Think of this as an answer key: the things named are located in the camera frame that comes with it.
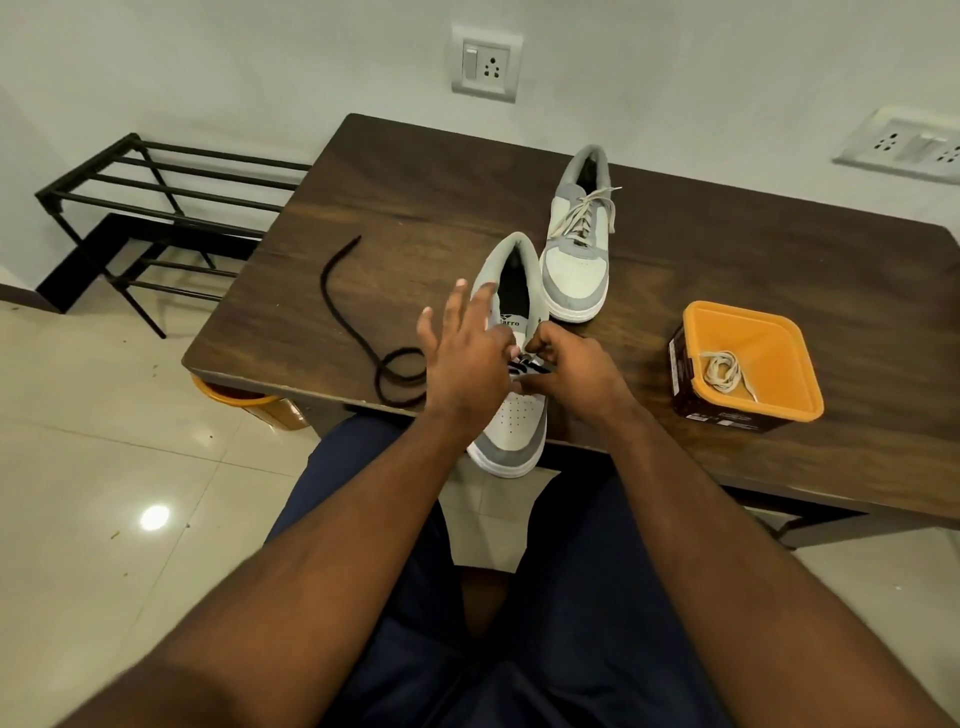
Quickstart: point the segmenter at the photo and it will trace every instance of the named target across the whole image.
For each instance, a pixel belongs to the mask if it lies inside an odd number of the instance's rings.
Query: person's left hand
[[[513,332],[505,326],[487,328],[495,283],[483,285],[467,301],[467,282],[457,281],[446,300],[440,341],[433,331],[433,309],[417,320],[417,336],[426,357],[424,414],[472,442],[486,427],[511,391],[507,362],[520,353]]]

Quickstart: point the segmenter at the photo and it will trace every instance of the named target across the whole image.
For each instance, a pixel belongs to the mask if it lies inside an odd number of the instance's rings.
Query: electrical outlet
[[[451,89],[515,101],[522,48],[520,36],[454,25],[448,57]]]
[[[860,125],[833,161],[960,184],[960,119],[884,107]]]

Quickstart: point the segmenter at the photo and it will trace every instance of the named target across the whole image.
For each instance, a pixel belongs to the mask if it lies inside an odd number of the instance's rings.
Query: black metal rack
[[[229,197],[226,195],[212,194],[209,192],[187,189],[184,187],[170,186],[166,183],[160,173],[175,172],[193,177],[220,180],[223,182],[240,182],[242,184],[248,184],[251,186],[269,187],[273,189],[290,191],[296,190],[299,186],[299,183],[279,182],[276,180],[268,180],[245,174],[234,174],[232,172],[220,172],[198,167],[191,167],[185,164],[172,164],[168,162],[154,161],[150,154],[150,150],[159,152],[174,152],[193,157],[224,159],[233,162],[257,164],[261,166],[275,167],[298,172],[309,171],[310,165],[290,161],[280,161],[277,159],[267,159],[263,157],[249,157],[246,155],[235,155],[226,152],[215,152],[208,149],[197,149],[194,147],[181,147],[175,144],[162,144],[154,141],[146,141],[141,139],[138,134],[130,133],[108,146],[99,154],[91,157],[83,164],[80,164],[75,169],[66,173],[55,182],[47,185],[37,192],[36,198],[40,201],[40,204],[43,205],[43,208],[50,213],[50,215],[53,216],[54,220],[57,221],[57,224],[60,225],[63,231],[70,236],[70,239],[73,240],[74,244],[81,251],[86,260],[94,267],[97,273],[102,275],[107,282],[113,286],[117,293],[127,300],[127,303],[133,307],[133,310],[135,310],[140,317],[150,325],[150,327],[160,338],[166,338],[166,333],[157,325],[153,318],[150,317],[150,315],[131,295],[129,288],[148,288],[155,291],[173,293],[179,296],[202,299],[205,301],[220,301],[222,297],[211,293],[206,293],[204,291],[195,291],[188,288],[178,288],[175,286],[150,283],[148,281],[138,280],[138,278],[150,267],[170,268],[189,271],[192,273],[203,273],[211,276],[219,276],[223,278],[236,278],[237,274],[232,273],[231,271],[220,270],[216,267],[213,262],[213,258],[211,257],[214,249],[217,255],[228,255],[230,257],[236,257],[239,259],[247,259],[250,256],[252,249],[255,248],[256,242],[258,242],[265,234],[265,231],[255,230],[253,228],[244,228],[236,225],[228,225],[226,223],[218,223],[212,220],[204,220],[198,217],[191,217],[185,214],[180,208],[177,197],[187,197],[196,200],[222,203],[225,205],[250,207],[253,209],[266,210],[268,212],[280,212],[282,210],[282,206],[270,205],[267,203],[258,202],[256,200],[246,200],[237,197]],[[142,158],[127,157],[127,154],[129,153],[139,154]],[[123,177],[115,177],[113,175],[103,174],[103,172],[112,164],[126,164],[137,167],[146,167],[150,169],[151,174],[156,180],[156,183],[129,180]],[[119,203],[113,200],[104,200],[98,197],[75,194],[74,190],[76,190],[77,187],[82,185],[84,182],[106,182],[108,184],[135,187],[152,192],[160,192],[167,199],[167,202],[169,202],[172,211],[151,209],[144,206],[127,205],[125,203]],[[63,216],[64,200],[81,203],[84,205],[105,207],[110,210],[117,210],[118,212],[127,213],[125,215],[110,215],[109,218],[111,219],[109,221],[114,227],[116,227],[118,224],[125,225],[129,232],[128,237],[135,236],[137,239],[147,239],[148,242],[152,243],[152,245],[143,255],[135,260],[130,266],[128,266],[123,273],[121,273],[119,276],[115,276],[107,270],[107,266],[98,260],[97,256],[94,255],[87,247],[87,241],[94,233],[92,232],[87,237],[81,237],[74,227],[67,222],[66,218]],[[155,218],[165,221],[167,224],[144,225],[144,223],[147,223],[148,221],[144,221],[141,217],[136,217],[141,215],[147,218]],[[208,246],[204,244],[204,241],[209,241],[211,239],[218,241],[220,244],[215,246]],[[223,245],[225,239],[227,241],[232,240],[238,243],[238,245],[236,245],[235,253],[230,251],[229,246]],[[187,265],[185,263],[158,260],[157,258],[160,256],[160,254],[170,247],[198,251],[203,257],[207,267],[204,268],[196,265]]]

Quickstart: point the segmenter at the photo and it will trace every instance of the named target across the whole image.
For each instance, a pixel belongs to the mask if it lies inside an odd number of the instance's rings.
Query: orange bucket
[[[289,400],[277,395],[261,395],[247,392],[243,389],[225,387],[221,384],[211,384],[203,381],[196,375],[190,375],[197,389],[212,400],[222,402],[231,407],[241,407],[254,417],[279,429],[303,429],[309,423],[303,417],[300,409]]]
[[[705,379],[705,352],[732,352],[743,380],[728,393]],[[674,409],[689,420],[766,431],[811,422],[824,399],[800,328],[790,319],[749,308],[695,301],[668,345]]]

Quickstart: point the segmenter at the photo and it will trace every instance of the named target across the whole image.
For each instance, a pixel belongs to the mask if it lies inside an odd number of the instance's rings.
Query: floor
[[[0,725],[49,726],[148,651],[259,547],[317,443],[196,391],[180,358],[212,303],[136,297],[168,339],[102,281],[66,316],[0,303]],[[441,494],[454,559],[513,570],[550,475],[499,480],[464,458]],[[960,717],[957,536],[797,555]]]

